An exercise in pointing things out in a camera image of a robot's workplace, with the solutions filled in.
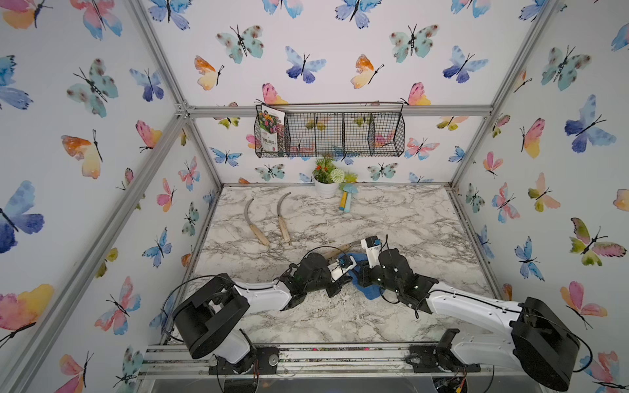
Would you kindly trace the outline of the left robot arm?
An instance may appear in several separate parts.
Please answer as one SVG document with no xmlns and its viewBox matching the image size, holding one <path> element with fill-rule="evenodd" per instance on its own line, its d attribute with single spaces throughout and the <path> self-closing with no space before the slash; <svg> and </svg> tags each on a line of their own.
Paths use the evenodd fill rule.
<svg viewBox="0 0 629 393">
<path fill-rule="evenodd" d="M 272 283 L 240 283 L 226 273 L 213 275 L 170 318 L 192 359 L 218 355 L 235 365 L 253 353 L 247 335 L 237 329 L 244 316 L 294 309 L 316 291 L 336 296 L 352 281 L 350 272 L 356 266 L 355 257 L 347 253 L 332 262 L 310 252 Z"/>
</svg>

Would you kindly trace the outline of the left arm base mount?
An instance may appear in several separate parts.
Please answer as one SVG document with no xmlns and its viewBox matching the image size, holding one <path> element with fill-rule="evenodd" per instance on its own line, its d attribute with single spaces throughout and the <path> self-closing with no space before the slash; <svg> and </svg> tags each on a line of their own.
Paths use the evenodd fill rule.
<svg viewBox="0 0 629 393">
<path fill-rule="evenodd" d="M 254 346 L 248 336 L 238 330 L 231 332 L 211 354 L 209 375 L 273 375 L 278 364 L 278 347 Z"/>
</svg>

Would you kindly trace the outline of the blue microfiber rag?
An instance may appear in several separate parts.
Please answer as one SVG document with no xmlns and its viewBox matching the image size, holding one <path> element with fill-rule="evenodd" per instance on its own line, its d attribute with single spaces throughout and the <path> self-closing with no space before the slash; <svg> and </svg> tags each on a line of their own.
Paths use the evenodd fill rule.
<svg viewBox="0 0 629 393">
<path fill-rule="evenodd" d="M 355 262 L 355 266 L 347 272 L 355 288 L 370 301 L 380 298 L 380 286 L 373 284 L 370 278 L 368 256 L 363 253 L 349 253 L 347 256 Z"/>
</svg>

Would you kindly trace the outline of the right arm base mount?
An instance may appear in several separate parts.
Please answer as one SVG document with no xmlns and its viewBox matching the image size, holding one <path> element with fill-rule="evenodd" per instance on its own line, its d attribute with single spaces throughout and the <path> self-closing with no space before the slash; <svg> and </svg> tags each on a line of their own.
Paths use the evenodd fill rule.
<svg viewBox="0 0 629 393">
<path fill-rule="evenodd" d="M 480 365 L 464 364 L 452 352 L 452 342 L 458 334 L 460 329 L 449 328 L 437 343 L 410 346 L 410 353 L 406 356 L 405 362 L 415 373 L 479 373 Z"/>
</svg>

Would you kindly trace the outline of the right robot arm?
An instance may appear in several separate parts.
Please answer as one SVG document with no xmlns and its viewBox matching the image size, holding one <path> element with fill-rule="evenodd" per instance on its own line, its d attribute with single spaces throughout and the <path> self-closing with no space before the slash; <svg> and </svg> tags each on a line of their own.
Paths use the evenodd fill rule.
<svg viewBox="0 0 629 393">
<path fill-rule="evenodd" d="M 358 284 L 395 294 L 395 304 L 415 315 L 459 319 L 483 329 L 480 335 L 449 328 L 437 352 L 441 368 L 455 371 L 469 365 L 491 365 L 523 371 L 538 384 L 568 391 L 572 376 L 587 369 L 578 365 L 586 343 L 543 301 L 502 301 L 463 291 L 415 273 L 396 249 L 374 248 L 353 254 Z"/>
</svg>

